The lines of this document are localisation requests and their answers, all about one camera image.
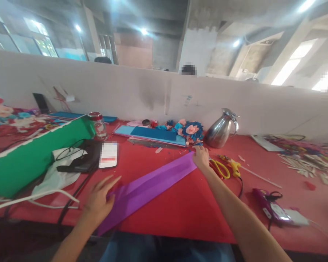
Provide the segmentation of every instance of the jeans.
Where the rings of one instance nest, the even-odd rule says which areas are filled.
[[[235,262],[230,244],[116,231],[100,262]]]

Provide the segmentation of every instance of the black hair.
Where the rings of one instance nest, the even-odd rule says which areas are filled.
[[[184,65],[181,69],[182,75],[196,75],[197,71],[194,65]]]
[[[105,63],[105,64],[112,64],[112,60],[110,60],[109,57],[106,56],[99,56],[95,58],[95,62],[98,63]]]

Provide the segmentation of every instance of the phone screen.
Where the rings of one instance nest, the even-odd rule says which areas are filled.
[[[99,168],[114,167],[118,162],[118,143],[105,142],[102,144]]]

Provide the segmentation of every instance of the hand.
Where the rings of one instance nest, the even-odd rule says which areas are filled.
[[[193,155],[194,164],[200,169],[209,167],[209,151],[203,146],[194,146],[195,153]]]
[[[115,195],[111,195],[108,200],[106,199],[106,196],[108,191],[119,181],[121,176],[106,183],[112,177],[113,175],[107,176],[91,189],[78,224],[83,224],[83,227],[90,227],[93,231],[110,213],[113,208]]]

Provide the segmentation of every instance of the white plastic bag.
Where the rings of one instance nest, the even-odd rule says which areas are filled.
[[[80,150],[79,148],[62,148],[52,152],[54,155],[55,162],[49,167],[43,182],[40,185],[37,185],[32,192],[32,195],[47,192],[55,189],[62,189],[70,184],[74,183],[80,173],[67,173],[67,172],[58,172],[58,166],[69,166],[72,161],[82,155],[86,155],[85,150]]]

